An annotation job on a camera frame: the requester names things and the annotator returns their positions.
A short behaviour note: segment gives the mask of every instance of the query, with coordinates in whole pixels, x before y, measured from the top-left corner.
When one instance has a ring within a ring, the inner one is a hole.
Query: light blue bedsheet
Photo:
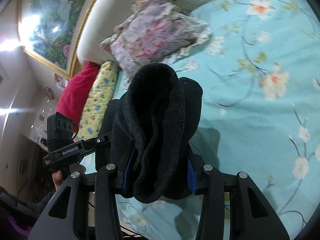
[[[320,201],[320,24],[305,0],[214,0],[192,15],[213,33],[171,65],[204,91],[192,149],[222,172],[246,171],[294,239]],[[125,86],[120,73],[115,98]],[[83,163],[95,171],[93,155]],[[148,239],[195,239],[201,196],[116,199],[120,220]]]

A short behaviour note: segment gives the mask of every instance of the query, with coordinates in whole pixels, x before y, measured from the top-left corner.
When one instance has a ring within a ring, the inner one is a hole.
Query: framed painting
[[[96,0],[18,0],[18,30],[24,51],[71,78],[81,69],[78,41]]]

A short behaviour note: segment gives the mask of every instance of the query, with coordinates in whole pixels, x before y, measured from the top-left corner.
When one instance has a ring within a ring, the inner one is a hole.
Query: yellow floral pillow
[[[113,97],[118,71],[119,67],[113,61],[101,66],[84,105],[75,141],[98,136],[107,104]]]

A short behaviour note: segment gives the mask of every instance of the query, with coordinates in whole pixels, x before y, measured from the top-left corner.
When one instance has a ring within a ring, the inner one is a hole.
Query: pillow
[[[113,61],[106,62],[101,66],[84,105],[79,133],[75,141],[87,140],[98,136],[104,112],[113,96],[118,70],[118,65]]]
[[[173,1],[138,0],[133,5],[134,14],[100,44],[112,52],[128,77],[173,52],[176,57],[187,56],[191,46],[209,39],[208,25],[179,13]]]
[[[89,62],[69,81],[57,103],[57,112],[79,124],[84,104],[98,74],[100,65]]]

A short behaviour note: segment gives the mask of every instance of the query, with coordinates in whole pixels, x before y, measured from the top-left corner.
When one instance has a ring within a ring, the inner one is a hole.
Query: white flower print
[[[124,79],[124,89],[125,90],[128,90],[129,89],[129,85],[130,85],[130,83],[131,83],[131,81],[132,81],[132,77],[126,77],[125,79]]]
[[[316,157],[317,157],[318,161],[320,161],[320,145],[316,149],[315,154],[316,154]]]
[[[195,71],[198,67],[200,67],[200,65],[195,60],[192,60],[191,62],[186,63],[184,67],[188,71]]]
[[[260,35],[257,37],[258,42],[267,43],[271,40],[269,33],[261,31]]]
[[[227,113],[227,111],[225,109],[223,109],[223,108],[220,109],[220,114],[222,116],[226,115],[226,113]]]
[[[312,83],[317,90],[320,90],[320,83],[318,80],[314,79]]]
[[[301,138],[305,143],[310,141],[310,133],[307,128],[304,128],[302,125],[299,128],[299,138]]]
[[[131,226],[132,223],[139,227],[145,227],[148,224],[148,218],[143,214],[132,216],[129,218],[129,221],[131,221]]]
[[[309,164],[306,158],[298,157],[296,159],[296,166],[292,170],[292,174],[297,179],[304,179],[306,174],[308,173]]]
[[[150,205],[154,209],[164,209],[165,201],[164,200],[157,200],[157,201],[152,202]]]
[[[208,55],[214,56],[217,53],[222,53],[222,43],[224,42],[225,38],[222,36],[216,36],[213,41],[208,44]]]
[[[273,71],[260,81],[260,87],[264,90],[264,98],[269,101],[284,95],[285,85],[289,79],[289,72],[281,72],[280,64],[278,62],[274,64]]]
[[[247,10],[249,15],[257,15],[261,20],[265,20],[270,16],[270,12],[275,10],[270,6],[270,0],[250,0],[250,7]]]

